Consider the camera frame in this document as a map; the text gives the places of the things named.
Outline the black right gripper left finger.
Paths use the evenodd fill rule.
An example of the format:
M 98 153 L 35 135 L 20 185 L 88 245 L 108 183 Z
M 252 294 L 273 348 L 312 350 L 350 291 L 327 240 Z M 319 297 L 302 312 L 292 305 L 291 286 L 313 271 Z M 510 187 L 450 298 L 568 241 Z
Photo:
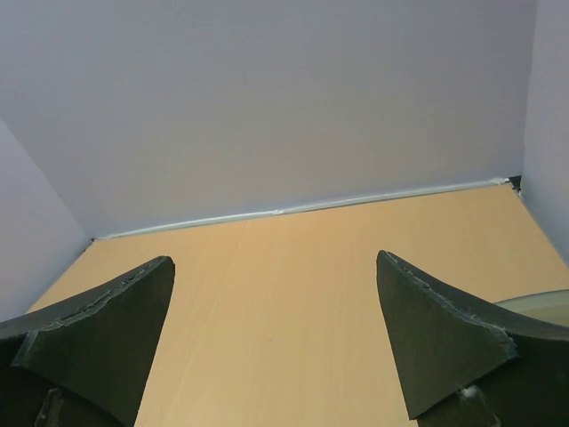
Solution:
M 134 425 L 170 305 L 158 256 L 1 324 L 3 426 Z

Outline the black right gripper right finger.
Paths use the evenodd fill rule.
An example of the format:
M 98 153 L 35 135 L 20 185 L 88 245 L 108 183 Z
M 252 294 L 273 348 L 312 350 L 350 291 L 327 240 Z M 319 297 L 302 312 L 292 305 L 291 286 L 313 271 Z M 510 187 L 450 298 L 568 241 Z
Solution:
M 567 425 L 568 327 L 503 309 L 387 251 L 377 289 L 410 419 Z

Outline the translucent blue plastic bin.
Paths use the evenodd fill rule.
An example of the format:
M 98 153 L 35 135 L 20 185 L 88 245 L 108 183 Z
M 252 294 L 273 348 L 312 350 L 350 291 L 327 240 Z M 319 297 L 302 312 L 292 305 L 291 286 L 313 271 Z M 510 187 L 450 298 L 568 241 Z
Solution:
M 529 318 L 569 327 L 568 289 L 518 296 L 496 305 Z

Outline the aluminium table frame rail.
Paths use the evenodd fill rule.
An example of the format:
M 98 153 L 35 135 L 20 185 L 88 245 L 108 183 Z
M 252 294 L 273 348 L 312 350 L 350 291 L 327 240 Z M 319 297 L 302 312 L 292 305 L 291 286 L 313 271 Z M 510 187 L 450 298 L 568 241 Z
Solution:
M 506 184 L 508 184 L 516 193 L 518 193 L 521 188 L 521 181 L 522 181 L 522 176 L 516 175 L 509 178 L 502 178 L 502 177 L 492 178 L 491 180 L 487 181 L 473 181 L 468 183 L 428 187 L 423 189 L 409 189 L 404 191 L 397 191 L 397 192 L 390 192 L 383 194 L 373 194 L 370 196 L 340 198 L 335 200 L 315 202 L 306 205 L 297 205 L 297 206 L 268 210 L 268 211 L 258 211 L 252 213 L 236 213 L 236 214 L 222 215 L 222 216 L 191 220 L 185 222 L 175 222 L 175 223 L 148 227 L 138 230 L 130 230 L 115 234 L 109 234 L 106 236 L 94 238 L 93 240 L 99 241 L 99 240 L 108 240 L 113 238 L 126 238 L 126 237 L 149 234 L 149 233 L 165 232 L 170 230 L 182 230 L 187 228 L 203 227 L 203 226 L 228 223 L 228 222 L 242 222 L 242 221 L 255 220 L 260 218 L 287 215 L 287 214 L 301 214 L 306 212 L 315 212 L 319 210 L 346 207 L 351 205 L 362 205 L 368 203 L 405 199 L 411 197 L 423 197 L 423 196 L 444 194 L 444 193 L 470 190 L 470 189 L 482 189 L 482 188 L 501 186 Z

